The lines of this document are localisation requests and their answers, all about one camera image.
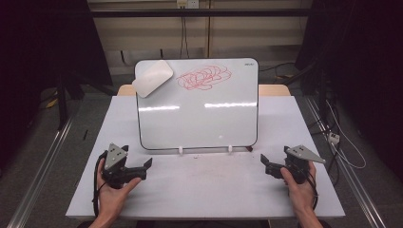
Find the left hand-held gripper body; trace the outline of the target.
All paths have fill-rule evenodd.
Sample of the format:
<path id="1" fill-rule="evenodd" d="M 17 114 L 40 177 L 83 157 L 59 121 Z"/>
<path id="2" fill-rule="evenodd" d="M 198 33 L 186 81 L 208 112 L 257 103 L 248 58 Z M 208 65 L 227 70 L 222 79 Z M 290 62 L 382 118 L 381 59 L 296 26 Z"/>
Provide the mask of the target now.
<path id="1" fill-rule="evenodd" d="M 132 179 L 146 179 L 144 166 L 128 168 L 125 166 L 128 151 L 111 143 L 106 151 L 106 160 L 102 171 L 103 180 L 112 188 L 119 189 Z"/>

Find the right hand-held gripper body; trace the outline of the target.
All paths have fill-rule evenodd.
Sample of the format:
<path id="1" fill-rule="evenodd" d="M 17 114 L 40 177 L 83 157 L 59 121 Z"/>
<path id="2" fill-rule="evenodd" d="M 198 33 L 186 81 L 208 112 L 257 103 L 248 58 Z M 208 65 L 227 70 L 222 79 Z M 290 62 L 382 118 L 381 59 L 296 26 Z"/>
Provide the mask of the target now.
<path id="1" fill-rule="evenodd" d="M 295 182 L 302 184 L 308 180 L 310 172 L 309 162 L 326 162 L 304 145 L 290 147 L 288 153 L 285 154 L 285 164 L 269 162 L 269 164 L 265 166 L 265 173 L 267 175 L 270 175 L 275 179 L 282 179 L 280 169 L 285 167 L 292 174 Z"/>

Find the white whiteboard with black rim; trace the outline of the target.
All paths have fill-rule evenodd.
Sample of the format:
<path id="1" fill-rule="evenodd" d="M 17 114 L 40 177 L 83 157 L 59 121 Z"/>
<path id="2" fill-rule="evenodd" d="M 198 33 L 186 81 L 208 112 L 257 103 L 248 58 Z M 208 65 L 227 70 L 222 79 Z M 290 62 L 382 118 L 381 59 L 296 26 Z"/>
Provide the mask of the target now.
<path id="1" fill-rule="evenodd" d="M 259 63 L 253 58 L 166 60 L 173 76 L 137 92 L 140 144 L 148 150 L 256 143 Z"/>

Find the white rectangular whiteboard eraser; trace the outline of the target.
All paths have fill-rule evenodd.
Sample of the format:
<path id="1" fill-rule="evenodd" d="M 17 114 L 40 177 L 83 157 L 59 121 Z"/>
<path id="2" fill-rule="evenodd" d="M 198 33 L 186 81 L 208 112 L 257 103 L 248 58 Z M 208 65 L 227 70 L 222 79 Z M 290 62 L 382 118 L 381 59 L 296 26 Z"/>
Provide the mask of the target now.
<path id="1" fill-rule="evenodd" d="M 173 69 L 166 60 L 146 60 L 135 66 L 134 73 L 132 85 L 137 94 L 145 98 L 173 76 Z"/>

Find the person's right hand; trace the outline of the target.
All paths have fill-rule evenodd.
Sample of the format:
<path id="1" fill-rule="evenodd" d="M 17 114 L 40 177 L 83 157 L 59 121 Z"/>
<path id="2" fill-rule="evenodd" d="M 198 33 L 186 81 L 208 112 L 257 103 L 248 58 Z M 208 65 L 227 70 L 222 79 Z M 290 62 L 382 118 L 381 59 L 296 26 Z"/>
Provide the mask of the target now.
<path id="1" fill-rule="evenodd" d="M 284 182 L 288 186 L 289 198 L 294 213 L 297 216 L 313 214 L 315 194 L 311 184 L 308 181 L 303 184 L 297 184 L 292 174 L 285 167 L 280 169 L 280 173 L 284 178 Z"/>

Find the person's left hand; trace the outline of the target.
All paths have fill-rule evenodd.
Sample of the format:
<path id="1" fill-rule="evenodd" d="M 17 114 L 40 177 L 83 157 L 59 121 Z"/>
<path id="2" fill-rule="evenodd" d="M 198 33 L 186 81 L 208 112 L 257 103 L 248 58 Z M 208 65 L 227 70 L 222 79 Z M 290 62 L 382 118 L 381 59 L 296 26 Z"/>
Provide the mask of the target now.
<path id="1" fill-rule="evenodd" d="M 98 217 L 117 218 L 123 210 L 128 194 L 142 181 L 140 178 L 132 179 L 120 189 L 110 187 L 102 178 L 105 160 L 101 159 L 97 171 L 97 188 L 99 191 Z"/>

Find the wooden table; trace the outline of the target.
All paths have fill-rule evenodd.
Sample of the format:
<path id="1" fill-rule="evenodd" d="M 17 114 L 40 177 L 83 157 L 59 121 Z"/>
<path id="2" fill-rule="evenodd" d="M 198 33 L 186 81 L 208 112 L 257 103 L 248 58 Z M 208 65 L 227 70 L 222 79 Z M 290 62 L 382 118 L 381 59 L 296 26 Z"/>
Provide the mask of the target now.
<path id="1" fill-rule="evenodd" d="M 117 93 L 118 96 L 135 96 L 136 91 L 132 85 L 122 85 Z M 290 96 L 291 93 L 286 85 L 259 85 L 260 96 Z"/>

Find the small yellow floor object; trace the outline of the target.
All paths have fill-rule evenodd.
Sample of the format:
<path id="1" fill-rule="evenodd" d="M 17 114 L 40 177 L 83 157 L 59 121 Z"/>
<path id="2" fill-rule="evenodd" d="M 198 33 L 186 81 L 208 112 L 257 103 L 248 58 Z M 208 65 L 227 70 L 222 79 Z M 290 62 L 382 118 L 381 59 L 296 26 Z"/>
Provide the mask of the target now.
<path id="1" fill-rule="evenodd" d="M 50 96 L 50 99 L 46 105 L 46 108 L 51 108 L 55 106 L 58 102 L 58 93 L 55 92 L 53 95 Z"/>

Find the black curtain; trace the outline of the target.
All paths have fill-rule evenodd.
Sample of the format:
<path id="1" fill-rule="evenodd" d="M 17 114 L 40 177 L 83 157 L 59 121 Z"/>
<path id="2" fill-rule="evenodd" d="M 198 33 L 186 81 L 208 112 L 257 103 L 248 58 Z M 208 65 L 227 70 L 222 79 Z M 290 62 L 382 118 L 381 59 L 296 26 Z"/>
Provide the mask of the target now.
<path id="1" fill-rule="evenodd" d="M 403 181 L 403 0 L 312 0 L 296 67 L 321 62 L 379 158 Z"/>
<path id="2" fill-rule="evenodd" d="M 26 137 L 41 92 L 110 86 L 110 72 L 87 0 L 0 0 L 0 168 Z"/>

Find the black horizontal bar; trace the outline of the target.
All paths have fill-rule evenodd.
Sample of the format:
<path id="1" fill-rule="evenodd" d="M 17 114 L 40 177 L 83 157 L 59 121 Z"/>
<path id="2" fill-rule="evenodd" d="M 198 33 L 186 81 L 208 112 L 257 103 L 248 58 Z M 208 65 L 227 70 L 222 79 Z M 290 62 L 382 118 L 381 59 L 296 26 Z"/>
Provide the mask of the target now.
<path id="1" fill-rule="evenodd" d="M 98 18 L 109 17 L 299 17 L 309 9 L 93 9 Z"/>

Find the aluminium floor rail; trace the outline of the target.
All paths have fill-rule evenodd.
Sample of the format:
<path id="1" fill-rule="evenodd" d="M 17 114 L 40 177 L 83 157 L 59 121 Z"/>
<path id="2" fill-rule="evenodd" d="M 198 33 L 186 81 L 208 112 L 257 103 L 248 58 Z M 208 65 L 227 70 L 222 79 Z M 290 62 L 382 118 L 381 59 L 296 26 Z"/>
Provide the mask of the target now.
<path id="1" fill-rule="evenodd" d="M 23 196 L 22 200 L 18 204 L 16 211 L 10 219 L 7 228 L 24 228 L 29 215 L 39 199 L 40 193 L 45 185 L 48 178 L 51 167 L 53 166 L 58 154 L 60 153 L 62 146 L 65 142 L 67 134 L 71 128 L 73 118 L 70 117 L 62 125 L 62 127 L 57 131 L 55 138 L 36 172 L 33 181 L 30 183 L 26 194 Z"/>
<path id="2" fill-rule="evenodd" d="M 369 221 L 372 228 L 386 228 L 386 225 L 381 218 L 376 206 L 374 205 L 373 200 L 371 199 L 370 195 L 362 185 L 361 181 L 359 180 L 358 176 L 355 173 L 355 169 L 350 165 L 347 164 L 342 157 L 344 156 L 341 150 L 337 150 L 336 147 L 327 140 L 327 135 L 324 135 L 326 139 L 326 143 L 330 146 L 332 156 L 335 158 L 339 170 L 343 173 L 346 181 L 349 183 L 352 192 L 357 199 L 358 204 L 362 212 L 364 213 L 365 217 Z"/>

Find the white wall outlet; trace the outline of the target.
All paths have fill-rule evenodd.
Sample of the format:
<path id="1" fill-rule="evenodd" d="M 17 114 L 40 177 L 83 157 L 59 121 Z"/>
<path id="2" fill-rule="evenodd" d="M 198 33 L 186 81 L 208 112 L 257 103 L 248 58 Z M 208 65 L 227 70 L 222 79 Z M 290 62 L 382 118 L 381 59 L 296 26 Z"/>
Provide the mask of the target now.
<path id="1" fill-rule="evenodd" d="M 198 9 L 200 7 L 199 0 L 177 0 L 179 9 Z"/>

